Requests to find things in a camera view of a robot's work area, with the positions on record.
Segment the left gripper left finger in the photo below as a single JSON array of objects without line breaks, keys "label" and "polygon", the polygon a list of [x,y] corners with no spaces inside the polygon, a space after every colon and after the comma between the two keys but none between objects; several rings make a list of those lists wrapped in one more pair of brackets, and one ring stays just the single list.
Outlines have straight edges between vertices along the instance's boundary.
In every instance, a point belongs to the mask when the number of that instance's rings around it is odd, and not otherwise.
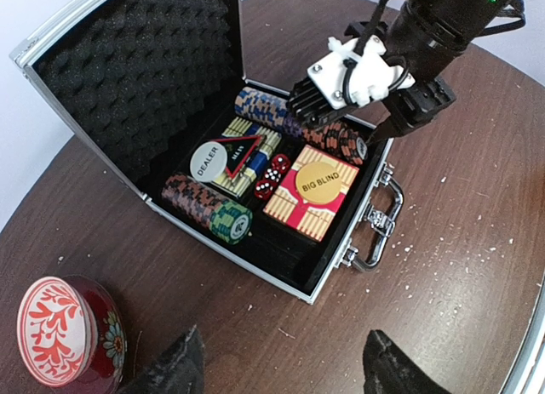
[{"label": "left gripper left finger", "polygon": [[204,393],[204,343],[187,330],[119,393]]}]

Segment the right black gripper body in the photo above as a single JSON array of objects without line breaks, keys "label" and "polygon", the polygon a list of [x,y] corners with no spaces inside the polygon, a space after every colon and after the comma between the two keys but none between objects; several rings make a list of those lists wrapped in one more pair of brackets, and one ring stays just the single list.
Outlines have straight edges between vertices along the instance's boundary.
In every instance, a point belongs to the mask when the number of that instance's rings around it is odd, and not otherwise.
[{"label": "right black gripper body", "polygon": [[415,84],[383,100],[389,115],[403,119],[403,134],[430,123],[456,99],[440,73],[464,54],[476,37],[504,32],[491,26],[498,16],[513,13],[513,0],[405,0],[391,25],[380,21],[385,3],[379,2],[368,21],[354,21],[350,37],[376,33],[386,46],[387,59],[403,56]]}]

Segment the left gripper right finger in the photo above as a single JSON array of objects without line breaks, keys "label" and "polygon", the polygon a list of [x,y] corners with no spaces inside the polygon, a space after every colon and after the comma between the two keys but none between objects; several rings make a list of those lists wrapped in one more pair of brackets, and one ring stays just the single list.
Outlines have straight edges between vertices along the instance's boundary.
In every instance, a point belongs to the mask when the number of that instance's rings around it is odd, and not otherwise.
[{"label": "left gripper right finger", "polygon": [[365,394],[449,394],[428,377],[382,330],[371,330],[363,351]]}]

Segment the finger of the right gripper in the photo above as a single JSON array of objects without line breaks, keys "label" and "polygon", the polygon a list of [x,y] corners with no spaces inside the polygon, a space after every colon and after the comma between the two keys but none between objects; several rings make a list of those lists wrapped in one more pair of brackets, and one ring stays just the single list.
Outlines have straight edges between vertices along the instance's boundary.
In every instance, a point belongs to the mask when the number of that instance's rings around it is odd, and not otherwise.
[{"label": "finger of the right gripper", "polygon": [[403,135],[403,119],[390,114],[384,121],[379,123],[365,140],[365,144],[370,147],[384,140],[400,137]]}]

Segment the yellow round button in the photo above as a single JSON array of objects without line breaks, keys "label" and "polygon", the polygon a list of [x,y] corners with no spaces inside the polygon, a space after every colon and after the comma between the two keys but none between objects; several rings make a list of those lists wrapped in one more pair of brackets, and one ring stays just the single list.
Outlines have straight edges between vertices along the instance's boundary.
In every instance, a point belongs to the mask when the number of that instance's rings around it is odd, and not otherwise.
[{"label": "yellow round button", "polygon": [[332,165],[324,162],[306,164],[295,176],[295,188],[307,203],[331,203],[341,193],[341,186],[339,173]]}]

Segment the red Texas Hold'em card box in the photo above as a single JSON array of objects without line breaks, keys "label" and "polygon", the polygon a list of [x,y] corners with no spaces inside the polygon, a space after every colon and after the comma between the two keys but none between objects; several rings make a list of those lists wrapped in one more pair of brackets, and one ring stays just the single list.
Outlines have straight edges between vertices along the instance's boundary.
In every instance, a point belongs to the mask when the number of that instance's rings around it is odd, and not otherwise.
[{"label": "red Texas Hold'em card box", "polygon": [[359,169],[312,146],[303,147],[263,213],[321,242]]}]

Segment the red die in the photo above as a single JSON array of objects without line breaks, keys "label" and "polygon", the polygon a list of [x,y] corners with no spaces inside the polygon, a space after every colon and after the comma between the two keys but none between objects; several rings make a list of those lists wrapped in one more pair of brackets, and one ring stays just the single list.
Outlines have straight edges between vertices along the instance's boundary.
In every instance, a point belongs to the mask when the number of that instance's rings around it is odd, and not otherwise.
[{"label": "red die", "polygon": [[271,181],[274,186],[280,182],[281,178],[282,178],[281,171],[273,167],[267,168],[263,175],[263,179],[267,181]]},{"label": "red die", "polygon": [[275,191],[276,183],[272,180],[259,180],[255,183],[255,197],[261,200],[268,200]]},{"label": "red die", "polygon": [[285,174],[290,170],[291,161],[284,154],[277,154],[272,158],[272,168],[280,174]]}]

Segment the aluminium poker case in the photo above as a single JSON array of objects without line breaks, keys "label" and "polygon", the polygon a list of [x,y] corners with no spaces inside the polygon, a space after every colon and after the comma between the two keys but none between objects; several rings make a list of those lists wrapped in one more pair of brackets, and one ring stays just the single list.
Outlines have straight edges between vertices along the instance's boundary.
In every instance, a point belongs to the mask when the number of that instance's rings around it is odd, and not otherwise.
[{"label": "aluminium poker case", "polygon": [[11,53],[63,122],[148,206],[218,254],[307,303],[340,265],[391,143],[370,150],[323,242],[255,212],[229,245],[173,210],[173,171],[233,120],[245,82],[240,0],[72,0]]}]

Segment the red die front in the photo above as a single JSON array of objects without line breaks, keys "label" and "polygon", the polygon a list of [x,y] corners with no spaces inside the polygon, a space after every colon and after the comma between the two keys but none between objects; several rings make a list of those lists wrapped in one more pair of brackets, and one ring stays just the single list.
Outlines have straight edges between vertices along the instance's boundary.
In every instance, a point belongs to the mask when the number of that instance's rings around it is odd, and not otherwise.
[{"label": "red die front", "polygon": [[268,200],[275,191],[276,183],[272,180],[259,180],[255,183],[255,197],[261,200]]}]

